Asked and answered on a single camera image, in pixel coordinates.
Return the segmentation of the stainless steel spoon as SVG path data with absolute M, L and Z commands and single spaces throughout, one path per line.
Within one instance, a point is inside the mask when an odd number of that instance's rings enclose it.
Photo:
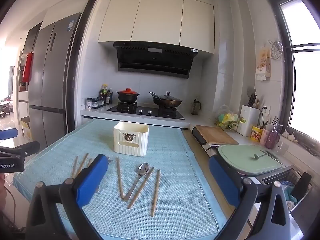
M 139 165 L 139 167 L 137 168 L 137 178 L 135 179 L 135 181 L 133 182 L 132 186 L 130 187 L 129 191 L 127 194 L 125 194 L 123 200 L 125 202 L 127 202 L 130 197 L 131 194 L 133 193 L 136 185 L 138 184 L 140 178 L 142 178 L 143 176 L 145 176 L 148 172 L 149 172 L 150 166 L 148 163 L 142 163 Z

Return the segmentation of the green cutting board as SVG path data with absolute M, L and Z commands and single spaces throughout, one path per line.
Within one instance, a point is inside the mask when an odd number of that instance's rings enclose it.
M 262 152 L 255 145 L 222 145 L 218 147 L 219 155 L 238 172 L 257 176 L 278 170 L 282 164 Z

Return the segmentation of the wooden cutting board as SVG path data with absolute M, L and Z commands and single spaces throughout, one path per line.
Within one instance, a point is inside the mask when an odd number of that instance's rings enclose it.
M 202 145 L 238 145 L 238 142 L 220 127 L 196 125 L 193 128 L 193 135 Z

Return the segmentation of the yellow printed cup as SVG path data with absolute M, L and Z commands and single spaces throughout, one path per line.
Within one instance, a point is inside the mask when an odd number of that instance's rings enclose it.
M 253 141 L 259 142 L 259 141 L 260 141 L 260 138 L 261 138 L 261 135 L 262 135 L 262 131 L 263 131 L 262 128 L 257 127 L 257 126 L 252 126 L 250 138 L 251 138 Z

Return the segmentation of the yellow green plastic bag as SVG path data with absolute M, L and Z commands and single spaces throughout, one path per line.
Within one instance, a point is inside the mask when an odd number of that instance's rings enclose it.
M 227 131 L 236 131 L 239 123 L 239 116 L 232 112 L 227 105 L 222 105 L 216 117 L 216 126 L 221 127 Z

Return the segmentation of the purple soap bottle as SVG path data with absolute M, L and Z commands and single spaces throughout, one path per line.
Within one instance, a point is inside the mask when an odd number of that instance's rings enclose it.
M 279 133 L 278 133 L 278 126 L 274 126 L 274 128 L 269 132 L 267 137 L 267 141 L 265 143 L 265 147 L 268 149 L 273 149 L 275 144 L 279 141 Z

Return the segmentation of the red hanging item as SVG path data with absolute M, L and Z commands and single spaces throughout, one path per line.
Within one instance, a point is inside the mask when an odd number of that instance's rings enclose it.
M 33 61 L 33 53 L 27 54 L 27 59 L 25 61 L 24 70 L 22 74 L 22 82 L 28 83 L 30 81 L 30 72 L 31 72 L 31 65 Z

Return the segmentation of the white knife block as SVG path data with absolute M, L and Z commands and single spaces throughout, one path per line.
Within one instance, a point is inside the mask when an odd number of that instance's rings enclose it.
M 259 113 L 259 109 L 243 105 L 236 131 L 244 137 L 250 137 L 252 126 L 258 122 Z

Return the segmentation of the cream ribbed utensil holder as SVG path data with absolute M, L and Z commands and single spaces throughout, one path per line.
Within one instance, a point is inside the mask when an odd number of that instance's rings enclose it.
M 149 125 L 121 121 L 113 128 L 114 152 L 143 157 L 149 139 Z

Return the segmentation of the black spice rack containers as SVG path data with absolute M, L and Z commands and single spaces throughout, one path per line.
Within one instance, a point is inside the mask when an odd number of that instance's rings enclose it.
M 92 109 L 98 109 L 105 106 L 105 99 L 103 97 L 92 98 Z

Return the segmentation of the dark glass kettle jar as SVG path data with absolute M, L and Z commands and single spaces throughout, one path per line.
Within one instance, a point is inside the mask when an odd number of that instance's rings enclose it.
M 192 107 L 191 107 L 191 114 L 192 115 L 198 115 L 199 112 L 201 111 L 201 103 L 199 102 L 199 100 L 195 99 L 193 101 Z

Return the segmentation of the grey double door refrigerator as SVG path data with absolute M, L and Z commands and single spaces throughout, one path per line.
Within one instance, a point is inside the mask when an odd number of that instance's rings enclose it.
M 28 92 L 31 135 L 40 150 L 67 134 L 66 79 L 80 16 L 78 12 L 46 26 L 36 39 Z

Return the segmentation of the black gas stove top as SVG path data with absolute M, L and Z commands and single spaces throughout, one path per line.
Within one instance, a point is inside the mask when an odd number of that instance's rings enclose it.
M 138 106 L 136 102 L 135 103 L 118 102 L 116 106 L 111 107 L 107 111 L 184 120 L 184 117 L 178 112 L 176 108 L 159 107 L 159 106 L 157 106 L 156 108 L 144 107 L 144 106 Z

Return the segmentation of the black pot with red lid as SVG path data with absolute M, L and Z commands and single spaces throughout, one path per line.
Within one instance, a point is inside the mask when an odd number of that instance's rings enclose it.
M 139 96 L 139 93 L 133 91 L 131 88 L 117 91 L 118 99 L 120 102 L 135 103 Z

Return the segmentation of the hanging printed paper bag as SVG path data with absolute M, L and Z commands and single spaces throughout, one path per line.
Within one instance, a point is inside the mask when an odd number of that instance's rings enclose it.
M 259 51 L 255 74 L 257 81 L 265 81 L 271 77 L 270 50 L 267 47 L 262 47 Z

